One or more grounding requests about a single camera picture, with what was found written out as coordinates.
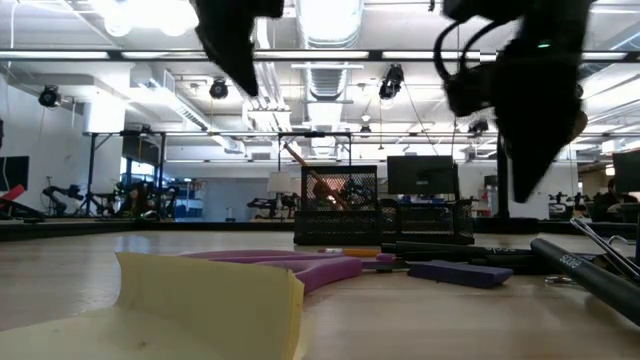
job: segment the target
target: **black monitor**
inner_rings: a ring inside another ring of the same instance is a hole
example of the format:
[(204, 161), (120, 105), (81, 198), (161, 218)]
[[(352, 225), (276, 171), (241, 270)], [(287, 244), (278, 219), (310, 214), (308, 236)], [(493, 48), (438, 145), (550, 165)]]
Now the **black monitor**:
[(9, 191), (18, 185), (22, 185), (25, 190), (29, 189), (29, 157), (11, 156), (0, 158), (0, 191)]
[(458, 193), (458, 168), (451, 156), (387, 157), (389, 194)]
[(613, 154), (616, 191), (640, 191), (640, 151)]

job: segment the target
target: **person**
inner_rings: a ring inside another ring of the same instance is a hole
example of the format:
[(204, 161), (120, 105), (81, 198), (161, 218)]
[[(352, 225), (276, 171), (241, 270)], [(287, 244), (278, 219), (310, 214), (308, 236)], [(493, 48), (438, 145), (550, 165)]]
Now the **person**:
[(591, 218), (593, 221), (600, 222), (620, 222), (621, 217), (618, 215), (620, 205), (625, 203), (637, 203), (638, 199), (633, 196), (617, 192), (616, 182), (614, 179), (609, 180), (607, 188), (608, 192), (604, 195), (600, 195), (595, 200)]

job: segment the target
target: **wooden table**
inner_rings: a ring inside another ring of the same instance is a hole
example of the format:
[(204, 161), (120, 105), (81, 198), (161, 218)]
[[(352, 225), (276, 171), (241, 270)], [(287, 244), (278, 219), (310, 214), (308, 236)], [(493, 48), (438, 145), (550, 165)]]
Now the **wooden table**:
[[(542, 237), (571, 251), (598, 251), (587, 238)], [(143, 232), (0, 243), (0, 330), (111, 305), (120, 286), (116, 251), (290, 250), (292, 238)], [(526, 248), (532, 237), (477, 239)], [(367, 273), (316, 291), (305, 299), (305, 311), (318, 320), (308, 360), (640, 358), (637, 327), (589, 293), (547, 287), (542, 277), (514, 277), (499, 289), (478, 290), (400, 272)]]

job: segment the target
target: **lamp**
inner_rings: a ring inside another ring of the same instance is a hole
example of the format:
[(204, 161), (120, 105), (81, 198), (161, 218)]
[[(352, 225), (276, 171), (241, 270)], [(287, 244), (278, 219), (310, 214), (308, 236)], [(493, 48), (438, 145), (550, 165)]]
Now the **lamp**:
[(272, 172), (271, 175), (269, 175), (267, 192), (269, 195), (290, 193), (293, 190), (291, 185), (291, 175), (289, 175), (288, 172)]
[(302, 196), (302, 179), (291, 179), (291, 191), (298, 194), (299, 196)]

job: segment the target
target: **purple foam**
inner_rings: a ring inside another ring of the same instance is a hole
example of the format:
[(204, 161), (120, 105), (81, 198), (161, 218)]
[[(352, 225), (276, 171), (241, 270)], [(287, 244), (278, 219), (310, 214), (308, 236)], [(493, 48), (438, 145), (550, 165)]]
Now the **purple foam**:
[(335, 281), (358, 276), (362, 273), (360, 259), (342, 254), (301, 253), (280, 250), (213, 251), (181, 255), (242, 264), (259, 264), (290, 269), (305, 285), (308, 294)]
[(304, 283), (305, 294), (362, 273), (361, 261), (347, 256), (320, 260), (265, 261), (256, 264), (290, 269)]
[(435, 260), (412, 266), (408, 275), (486, 289), (505, 282), (513, 270)]
[(286, 255), (308, 255), (309, 253), (285, 251), (285, 250), (227, 250), (227, 251), (207, 251), (193, 254), (183, 254), (180, 256), (196, 259), (219, 259), (248, 256), (286, 256)]

